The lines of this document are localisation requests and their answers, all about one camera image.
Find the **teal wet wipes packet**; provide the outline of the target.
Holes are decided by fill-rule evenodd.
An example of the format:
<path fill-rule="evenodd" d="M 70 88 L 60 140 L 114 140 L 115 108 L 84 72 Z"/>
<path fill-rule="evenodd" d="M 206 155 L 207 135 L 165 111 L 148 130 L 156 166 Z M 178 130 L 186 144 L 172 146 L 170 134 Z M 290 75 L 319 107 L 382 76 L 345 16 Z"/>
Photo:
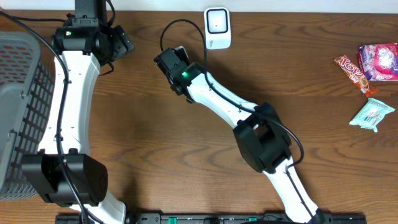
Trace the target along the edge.
<path fill-rule="evenodd" d="M 349 122 L 349 125 L 360 126 L 363 129 L 371 129 L 378 132 L 377 125 L 384 119 L 385 115 L 394 112 L 395 109 L 380 100 L 368 98 L 367 103 Z"/>

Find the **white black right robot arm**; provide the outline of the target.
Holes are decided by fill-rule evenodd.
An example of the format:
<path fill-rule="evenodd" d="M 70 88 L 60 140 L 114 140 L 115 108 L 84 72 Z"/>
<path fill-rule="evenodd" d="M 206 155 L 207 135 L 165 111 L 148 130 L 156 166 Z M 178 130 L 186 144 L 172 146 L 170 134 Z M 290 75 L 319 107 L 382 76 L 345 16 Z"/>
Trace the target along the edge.
<path fill-rule="evenodd" d="M 190 63 L 183 47 L 166 49 L 154 59 L 177 95 L 199 103 L 226 121 L 246 163 L 264 174 L 278 193 L 287 218 L 294 223 L 324 223 L 325 216 L 301 183 L 290 146 L 297 137 L 275 109 L 235 95 L 198 63 Z"/>

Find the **orange chocolate bar wrapper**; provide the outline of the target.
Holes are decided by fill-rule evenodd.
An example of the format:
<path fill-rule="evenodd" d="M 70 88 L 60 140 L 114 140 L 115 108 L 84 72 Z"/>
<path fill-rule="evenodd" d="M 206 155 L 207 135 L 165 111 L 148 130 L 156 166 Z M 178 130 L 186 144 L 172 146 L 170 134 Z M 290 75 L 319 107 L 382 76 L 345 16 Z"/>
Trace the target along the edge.
<path fill-rule="evenodd" d="M 340 55 L 334 61 L 365 96 L 370 97 L 379 91 L 370 84 L 364 73 L 346 55 Z"/>

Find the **red purple pad packet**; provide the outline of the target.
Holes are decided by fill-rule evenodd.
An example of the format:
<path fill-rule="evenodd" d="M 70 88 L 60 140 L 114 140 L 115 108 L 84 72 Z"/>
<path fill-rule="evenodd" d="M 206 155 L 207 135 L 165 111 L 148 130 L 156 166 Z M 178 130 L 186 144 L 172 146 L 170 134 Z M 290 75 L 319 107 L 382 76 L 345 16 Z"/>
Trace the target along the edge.
<path fill-rule="evenodd" d="M 369 81 L 397 81 L 397 42 L 360 46 L 358 62 Z"/>

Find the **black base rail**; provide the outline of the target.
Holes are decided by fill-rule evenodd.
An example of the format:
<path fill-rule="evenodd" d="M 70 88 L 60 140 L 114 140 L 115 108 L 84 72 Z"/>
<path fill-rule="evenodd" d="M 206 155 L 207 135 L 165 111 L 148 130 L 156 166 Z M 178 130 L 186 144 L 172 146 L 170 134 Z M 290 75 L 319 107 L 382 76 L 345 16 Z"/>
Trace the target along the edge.
<path fill-rule="evenodd" d="M 265 215 L 161 215 L 158 213 L 141 213 L 127 217 L 129 224 L 240 224 L 240 223 L 292 223 L 282 213 Z M 367 224 L 364 215 L 324 214 L 317 223 L 324 224 Z"/>

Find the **grey plastic mesh basket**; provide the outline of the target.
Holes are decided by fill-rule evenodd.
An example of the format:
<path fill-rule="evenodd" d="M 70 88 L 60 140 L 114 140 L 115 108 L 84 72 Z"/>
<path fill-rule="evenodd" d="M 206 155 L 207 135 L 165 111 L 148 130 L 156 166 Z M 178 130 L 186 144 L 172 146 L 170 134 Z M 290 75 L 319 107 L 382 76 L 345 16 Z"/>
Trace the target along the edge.
<path fill-rule="evenodd" d="M 21 166 L 38 151 L 52 102 L 55 79 L 40 56 L 31 35 L 1 32 L 1 200 L 36 194 Z"/>

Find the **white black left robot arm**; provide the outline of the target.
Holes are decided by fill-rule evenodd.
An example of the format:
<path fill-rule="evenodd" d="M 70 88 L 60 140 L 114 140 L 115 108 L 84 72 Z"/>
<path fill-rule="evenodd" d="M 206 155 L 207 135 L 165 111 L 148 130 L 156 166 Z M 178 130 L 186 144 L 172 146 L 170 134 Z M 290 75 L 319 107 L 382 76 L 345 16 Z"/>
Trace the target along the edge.
<path fill-rule="evenodd" d="M 91 102 L 103 65 L 134 50 L 123 28 L 107 16 L 110 0 L 77 1 L 75 14 L 50 44 L 55 85 L 38 152 L 23 157 L 22 170 L 47 203 L 78 211 L 78 223 L 129 223 L 127 206 L 108 189 L 105 165 L 91 157 Z"/>

